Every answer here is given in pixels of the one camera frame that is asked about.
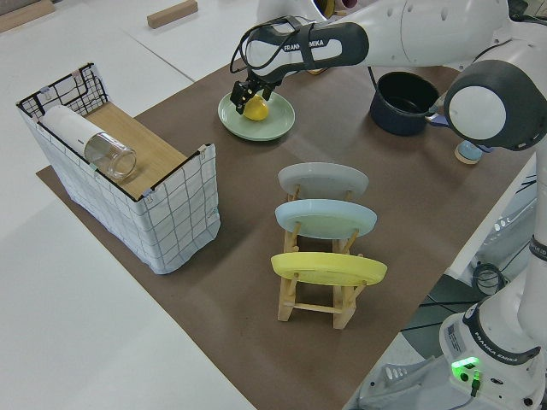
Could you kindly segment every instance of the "yellow fruit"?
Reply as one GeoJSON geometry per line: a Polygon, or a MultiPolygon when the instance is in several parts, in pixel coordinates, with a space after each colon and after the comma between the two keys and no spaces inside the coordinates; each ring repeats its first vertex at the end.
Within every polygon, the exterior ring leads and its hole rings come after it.
{"type": "Polygon", "coordinates": [[[254,95],[246,104],[243,115],[249,120],[262,121],[268,117],[268,105],[264,98],[254,95]]]}

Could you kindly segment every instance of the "white circular joint cover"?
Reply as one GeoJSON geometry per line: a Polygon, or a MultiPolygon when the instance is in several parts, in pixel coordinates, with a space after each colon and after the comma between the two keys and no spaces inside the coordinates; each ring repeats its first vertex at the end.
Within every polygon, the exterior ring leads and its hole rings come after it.
{"type": "Polygon", "coordinates": [[[459,90],[450,100],[449,110],[455,129],[475,140],[495,137],[505,126],[507,118],[500,97],[477,85],[459,90]]]}

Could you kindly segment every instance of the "brown table mat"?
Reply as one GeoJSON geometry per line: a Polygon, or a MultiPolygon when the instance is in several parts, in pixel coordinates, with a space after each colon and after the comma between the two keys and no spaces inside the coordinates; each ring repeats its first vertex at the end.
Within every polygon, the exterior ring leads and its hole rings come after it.
{"type": "MultiPolygon", "coordinates": [[[[416,72],[441,92],[455,76],[448,68],[416,72]]],[[[292,103],[296,123],[278,140],[253,143],[234,137],[217,115],[241,77],[224,67],[137,117],[180,152],[216,145],[221,230],[177,272],[156,276],[69,200],[50,167],[38,176],[256,408],[339,410],[531,152],[496,149],[466,166],[454,157],[461,140],[450,130],[428,127],[411,138],[383,132],[368,116],[373,87],[364,67],[285,79],[276,91],[292,103]],[[363,171],[370,185],[357,202],[379,216],[352,253],[388,271],[359,296],[342,331],[327,313],[295,310],[289,322],[276,319],[279,278],[269,259],[283,249],[274,210],[285,200],[277,172],[304,161],[363,171]]],[[[324,288],[304,288],[304,297],[315,297],[306,302],[328,303],[324,288]]]]}

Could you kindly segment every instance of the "light blue plate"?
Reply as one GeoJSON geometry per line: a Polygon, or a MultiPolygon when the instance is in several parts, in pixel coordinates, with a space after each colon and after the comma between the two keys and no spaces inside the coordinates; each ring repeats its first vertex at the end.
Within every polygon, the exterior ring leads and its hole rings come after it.
{"type": "Polygon", "coordinates": [[[282,137],[292,128],[295,115],[291,104],[282,96],[272,93],[266,101],[269,114],[265,120],[253,121],[238,114],[236,106],[226,94],[219,102],[218,113],[222,124],[234,135],[250,141],[270,141],[282,137]]]}
{"type": "Polygon", "coordinates": [[[289,231],[300,222],[298,235],[317,239],[347,239],[355,230],[366,235],[376,224],[376,213],[357,203],[335,199],[301,199],[275,209],[279,225],[289,231]]]}

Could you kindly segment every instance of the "white cylinder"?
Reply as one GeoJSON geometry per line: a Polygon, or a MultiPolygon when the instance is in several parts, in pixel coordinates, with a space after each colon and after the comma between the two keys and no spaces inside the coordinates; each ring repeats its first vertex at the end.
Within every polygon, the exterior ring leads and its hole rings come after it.
{"type": "Polygon", "coordinates": [[[50,108],[41,120],[79,155],[113,179],[123,179],[135,168],[135,151],[64,105],[50,108]]]}

